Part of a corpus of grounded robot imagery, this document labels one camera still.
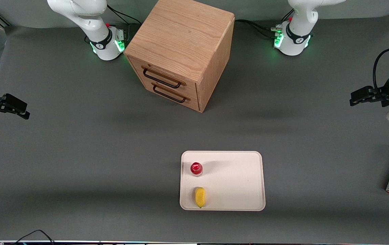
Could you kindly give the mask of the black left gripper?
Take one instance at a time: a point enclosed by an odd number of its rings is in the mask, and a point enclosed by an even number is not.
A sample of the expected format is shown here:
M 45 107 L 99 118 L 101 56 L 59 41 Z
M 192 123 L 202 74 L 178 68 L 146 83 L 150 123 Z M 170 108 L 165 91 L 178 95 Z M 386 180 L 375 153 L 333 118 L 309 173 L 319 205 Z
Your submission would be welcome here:
M 373 86 L 376 89 L 376 99 L 381 101 L 382 107 L 389 106 L 389 79 L 386 80 L 385 84 L 378 87 L 375 73 L 373 74 Z M 361 103 L 374 102 L 374 88 L 372 86 L 365 86 L 351 93 L 350 106 L 354 107 Z

